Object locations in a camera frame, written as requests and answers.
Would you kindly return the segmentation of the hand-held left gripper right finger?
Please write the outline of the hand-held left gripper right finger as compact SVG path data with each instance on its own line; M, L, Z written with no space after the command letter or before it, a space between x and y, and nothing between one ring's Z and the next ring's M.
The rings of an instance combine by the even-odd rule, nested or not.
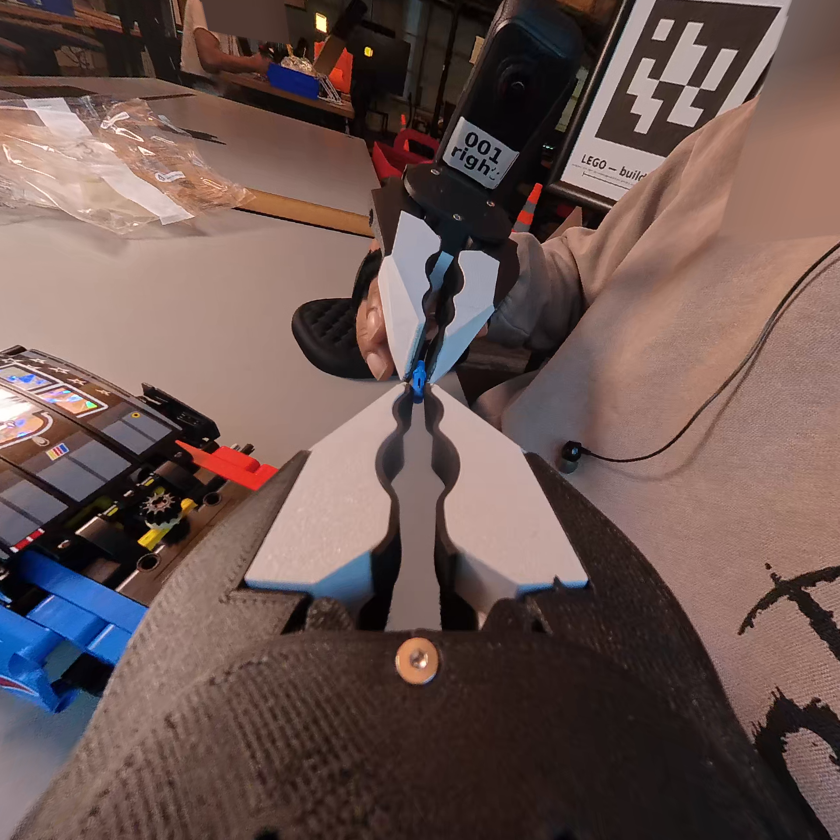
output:
M589 578L527 456L443 391L426 389L436 501L434 567L445 631L473 631L499 601Z

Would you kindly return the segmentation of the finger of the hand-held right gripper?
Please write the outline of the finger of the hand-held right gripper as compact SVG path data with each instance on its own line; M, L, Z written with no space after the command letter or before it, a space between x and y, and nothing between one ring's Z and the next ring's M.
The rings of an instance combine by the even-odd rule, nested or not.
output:
M500 261L480 250L463 250L457 265L462 283L450 298L444 298L444 316L428 356L428 384L438 382L455 366L495 308Z
M440 237L424 220L401 212L392 251L383 258L378 283L388 347L395 371L403 381L411 379L424 341L424 298L431 290L426 265L439 251Z

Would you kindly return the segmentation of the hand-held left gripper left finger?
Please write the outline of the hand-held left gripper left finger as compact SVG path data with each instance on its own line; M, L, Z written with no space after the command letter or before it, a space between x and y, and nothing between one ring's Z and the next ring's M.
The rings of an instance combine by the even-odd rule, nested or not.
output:
M411 389L396 385L315 444L245 574L251 590L340 602L385 628L401 566L399 506Z

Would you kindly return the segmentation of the lego car model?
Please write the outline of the lego car model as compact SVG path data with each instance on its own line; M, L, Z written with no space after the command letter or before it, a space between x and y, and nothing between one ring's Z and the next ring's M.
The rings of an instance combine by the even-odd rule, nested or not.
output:
M142 389L1 353L1 684L46 712L101 696L186 555L278 471Z

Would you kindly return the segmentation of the person's right forearm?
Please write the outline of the person's right forearm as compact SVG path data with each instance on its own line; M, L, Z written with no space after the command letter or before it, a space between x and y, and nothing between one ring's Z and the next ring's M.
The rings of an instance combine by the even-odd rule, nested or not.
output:
M633 187L598 228L569 227L539 242L513 233L519 274L489 320L489 341L555 350L612 283L643 289L672 275L720 228L756 97L693 132Z

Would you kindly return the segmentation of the person's right hand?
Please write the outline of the person's right hand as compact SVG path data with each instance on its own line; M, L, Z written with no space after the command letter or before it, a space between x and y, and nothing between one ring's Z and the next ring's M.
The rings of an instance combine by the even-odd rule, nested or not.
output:
M356 312L355 330L360 355L373 377L378 382L391 378L395 363L387 339L377 278L371 282Z

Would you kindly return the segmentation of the orange grey traffic cone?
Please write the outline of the orange grey traffic cone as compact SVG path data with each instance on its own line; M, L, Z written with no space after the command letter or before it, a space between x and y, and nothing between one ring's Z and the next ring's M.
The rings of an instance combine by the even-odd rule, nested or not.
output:
M528 199L517 216L512 227L512 233L528 233L530 231L542 189L543 185L541 183L535 183L528 195Z

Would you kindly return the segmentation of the red plastic object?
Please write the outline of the red plastic object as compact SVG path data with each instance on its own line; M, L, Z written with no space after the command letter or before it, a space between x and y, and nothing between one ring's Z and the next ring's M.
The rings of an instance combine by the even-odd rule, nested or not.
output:
M435 138L415 129L403 129L390 145L373 142L371 160L378 180L401 177L408 165L430 162L438 146Z

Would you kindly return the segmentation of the small blue tray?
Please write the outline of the small blue tray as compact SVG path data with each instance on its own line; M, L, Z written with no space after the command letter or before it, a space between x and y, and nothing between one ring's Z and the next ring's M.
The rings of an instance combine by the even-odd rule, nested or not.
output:
M319 98L320 80L318 75L312 75L311 72L271 62L267 68L266 77L274 89L307 100Z

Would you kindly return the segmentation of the black white marker sign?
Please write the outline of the black white marker sign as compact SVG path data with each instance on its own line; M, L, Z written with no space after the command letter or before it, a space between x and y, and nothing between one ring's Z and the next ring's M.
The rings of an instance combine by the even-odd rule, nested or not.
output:
M576 100L548 191L606 213L684 139L756 95L790 5L621 2Z

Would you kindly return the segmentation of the clear plastic bags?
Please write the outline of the clear plastic bags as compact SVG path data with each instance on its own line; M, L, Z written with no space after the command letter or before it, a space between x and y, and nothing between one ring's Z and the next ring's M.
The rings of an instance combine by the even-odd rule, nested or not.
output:
M189 132L141 99L2 100L3 211L62 212L128 235L254 199L204 160Z

